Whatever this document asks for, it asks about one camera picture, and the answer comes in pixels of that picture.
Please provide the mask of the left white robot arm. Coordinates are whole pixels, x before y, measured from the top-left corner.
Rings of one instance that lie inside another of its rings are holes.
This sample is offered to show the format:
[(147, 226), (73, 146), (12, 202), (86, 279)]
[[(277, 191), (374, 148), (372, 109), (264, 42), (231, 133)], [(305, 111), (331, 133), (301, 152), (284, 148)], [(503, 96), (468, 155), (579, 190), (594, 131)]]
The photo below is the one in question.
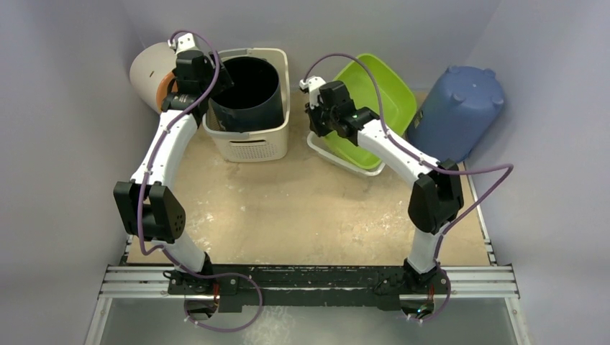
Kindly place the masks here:
[(136, 171), (113, 196), (125, 231), (147, 256), (161, 251), (198, 294), (214, 287), (209, 255), (186, 233), (186, 211), (172, 188), (188, 143), (201, 126), (208, 100), (230, 86), (218, 52), (151, 47), (140, 53), (129, 79), (159, 115), (156, 133)]

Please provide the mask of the white lattice plastic basket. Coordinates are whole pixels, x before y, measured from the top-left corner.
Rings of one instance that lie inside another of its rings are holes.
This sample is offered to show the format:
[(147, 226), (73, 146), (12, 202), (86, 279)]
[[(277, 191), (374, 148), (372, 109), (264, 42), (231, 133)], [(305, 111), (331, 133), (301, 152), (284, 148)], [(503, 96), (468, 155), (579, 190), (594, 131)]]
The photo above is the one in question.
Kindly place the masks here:
[(323, 160), (356, 175), (360, 175), (366, 178), (375, 177), (380, 175), (386, 167), (386, 164), (382, 162), (380, 165), (372, 169), (360, 168), (332, 153), (328, 149), (326, 144), (323, 142), (323, 140), (317, 135), (315, 135), (315, 133), (313, 132), (308, 133), (306, 137), (306, 143), (308, 147), (314, 150), (316, 154)]

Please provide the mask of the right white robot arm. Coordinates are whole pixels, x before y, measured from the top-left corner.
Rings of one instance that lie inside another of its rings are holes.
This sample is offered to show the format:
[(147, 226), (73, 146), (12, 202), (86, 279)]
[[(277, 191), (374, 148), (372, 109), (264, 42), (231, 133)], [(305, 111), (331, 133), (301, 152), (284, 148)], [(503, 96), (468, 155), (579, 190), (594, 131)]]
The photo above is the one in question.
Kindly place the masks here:
[(341, 81), (310, 77), (301, 80), (299, 88), (309, 96), (306, 113), (315, 135), (335, 133), (347, 139), (411, 184), (408, 215), (415, 232), (405, 261), (404, 283), (410, 291), (420, 293), (432, 283), (442, 232), (464, 206), (457, 164), (424, 154), (385, 127), (378, 112), (357, 108)]

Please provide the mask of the black cylindrical bucket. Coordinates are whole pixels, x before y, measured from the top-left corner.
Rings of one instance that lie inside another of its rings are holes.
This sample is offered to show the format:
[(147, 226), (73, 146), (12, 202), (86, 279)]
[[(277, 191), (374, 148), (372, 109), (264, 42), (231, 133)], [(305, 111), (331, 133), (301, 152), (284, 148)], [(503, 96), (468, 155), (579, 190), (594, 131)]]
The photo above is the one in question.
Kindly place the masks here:
[(284, 123), (281, 82), (277, 70), (266, 60), (234, 57), (224, 61), (233, 86), (210, 99), (222, 130), (257, 132)]

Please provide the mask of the blue plastic bucket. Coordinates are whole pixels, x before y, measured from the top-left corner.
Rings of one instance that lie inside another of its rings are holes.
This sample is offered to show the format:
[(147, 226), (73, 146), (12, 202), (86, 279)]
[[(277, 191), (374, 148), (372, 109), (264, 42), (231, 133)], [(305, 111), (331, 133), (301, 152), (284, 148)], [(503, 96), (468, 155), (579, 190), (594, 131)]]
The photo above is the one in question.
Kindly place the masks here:
[(501, 113), (504, 90), (490, 68), (451, 65), (406, 130), (408, 142), (440, 161), (464, 161)]

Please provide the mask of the lime green plastic basin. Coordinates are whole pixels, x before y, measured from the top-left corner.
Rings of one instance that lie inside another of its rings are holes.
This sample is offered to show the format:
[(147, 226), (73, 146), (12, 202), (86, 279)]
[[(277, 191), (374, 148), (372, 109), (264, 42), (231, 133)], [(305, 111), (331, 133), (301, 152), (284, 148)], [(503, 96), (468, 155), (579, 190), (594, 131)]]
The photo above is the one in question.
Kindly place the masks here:
[[(357, 59), (368, 67), (376, 80), (386, 125), (395, 133), (403, 134), (418, 109), (415, 95), (399, 75), (377, 56), (363, 53), (358, 55)], [(376, 113), (379, 112), (378, 98), (372, 81), (357, 63), (348, 63), (334, 79), (347, 86), (358, 109), (368, 107)], [(322, 141), (330, 152), (360, 169), (375, 170), (381, 164), (381, 159), (339, 137), (336, 132), (323, 137)]]

